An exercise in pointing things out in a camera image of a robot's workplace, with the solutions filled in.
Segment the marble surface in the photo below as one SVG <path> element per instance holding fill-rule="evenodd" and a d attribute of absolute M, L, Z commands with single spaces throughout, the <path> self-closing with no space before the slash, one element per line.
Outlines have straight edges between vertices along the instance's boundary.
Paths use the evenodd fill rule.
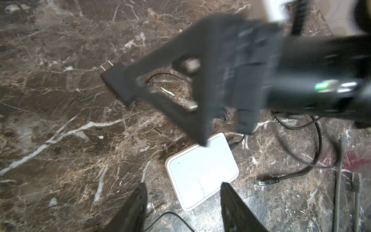
<path fill-rule="evenodd" d="M 107 60 L 131 64 L 210 13 L 252 17 L 250 8 L 242 0 L 1 1 L 1 230 L 100 231 L 144 181 L 146 227 L 171 210 L 196 231 L 223 231 L 219 193 L 185 212 L 169 182 L 166 158 L 193 142 L 144 101 L 124 107 L 102 82 L 99 66 Z M 303 36 L 330 35 L 312 6 Z M 153 85 L 174 93 L 180 104 L 190 99 L 190 87 L 170 76 L 155 78 Z M 229 109 L 226 123 L 213 121 L 213 132 L 239 140 L 234 121 Z M 308 161 L 315 128 L 283 130 L 265 111 L 259 121 L 255 134 L 233 150 L 240 174 L 232 186 L 272 232 L 331 231 L 336 169 L 313 170 L 264 188 L 253 185 L 263 176 L 303 168 L 284 153 L 275 127 Z M 370 134 L 343 120 L 323 119 L 321 127 L 332 137 L 347 138 L 341 231 L 352 227 L 353 172 L 364 177 L 361 231 L 370 231 Z M 321 163 L 333 160 L 325 140 Z M 186 230 L 166 216 L 150 231 Z"/>

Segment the brown marble countertop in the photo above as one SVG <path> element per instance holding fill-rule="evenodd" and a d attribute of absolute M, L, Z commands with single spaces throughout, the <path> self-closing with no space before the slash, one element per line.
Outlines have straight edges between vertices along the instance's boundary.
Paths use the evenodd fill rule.
<path fill-rule="evenodd" d="M 1 230 L 99 231 L 144 181 L 149 202 L 145 226 L 171 210 L 196 231 L 223 231 L 219 193 L 185 212 L 169 182 L 166 158 L 193 142 L 146 102 L 124 107 L 102 82 L 99 66 L 107 60 L 131 64 L 205 15 L 242 12 L 251 17 L 250 8 L 242 0 L 1 1 Z M 330 35 L 313 6 L 303 36 Z M 190 99 L 190 87 L 180 80 L 159 76 L 153 84 L 174 93 L 179 103 Z M 283 130 L 268 112 L 259 121 L 255 134 L 233 150 L 240 174 L 232 186 L 272 232 L 331 231 L 336 169 L 316 169 L 264 188 L 253 185 L 262 176 L 304 167 L 285 154 L 274 127 L 308 161 L 316 148 L 315 128 Z M 233 122 L 229 110 L 226 123 L 213 121 L 213 132 L 237 141 L 241 137 L 233 132 Z M 343 120 L 323 119 L 321 126 L 347 139 L 341 231 L 352 228 L 352 172 L 364 177 L 361 229 L 368 231 L 370 134 Z M 333 161 L 325 140 L 321 163 Z M 152 231 L 186 229 L 164 217 Z"/>

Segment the green led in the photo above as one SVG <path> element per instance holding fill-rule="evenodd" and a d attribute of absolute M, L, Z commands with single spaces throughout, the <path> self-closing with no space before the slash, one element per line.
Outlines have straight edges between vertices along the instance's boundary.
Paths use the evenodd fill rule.
<path fill-rule="evenodd" d="M 315 90 L 325 89 L 325 88 L 328 87 L 329 84 L 330 84 L 329 82 L 318 83 L 318 84 L 316 84 L 316 87 L 314 89 Z"/>

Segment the white rectangular device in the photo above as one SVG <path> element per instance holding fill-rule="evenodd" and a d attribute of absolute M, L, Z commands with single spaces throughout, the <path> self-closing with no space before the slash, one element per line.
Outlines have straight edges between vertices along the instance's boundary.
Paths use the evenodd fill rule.
<path fill-rule="evenodd" d="M 189 211 L 232 182 L 239 170 L 223 133 L 211 136 L 207 146 L 195 144 L 170 156 L 166 171 L 182 209 Z"/>

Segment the green indicator light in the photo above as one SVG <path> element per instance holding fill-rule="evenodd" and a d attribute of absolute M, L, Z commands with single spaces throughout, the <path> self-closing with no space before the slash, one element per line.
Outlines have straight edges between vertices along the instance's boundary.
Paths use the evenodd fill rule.
<path fill-rule="evenodd" d="M 330 84 L 329 82 L 318 83 L 318 84 L 316 84 L 316 87 L 314 89 L 315 90 L 325 89 L 325 88 L 328 87 L 329 84 Z"/>

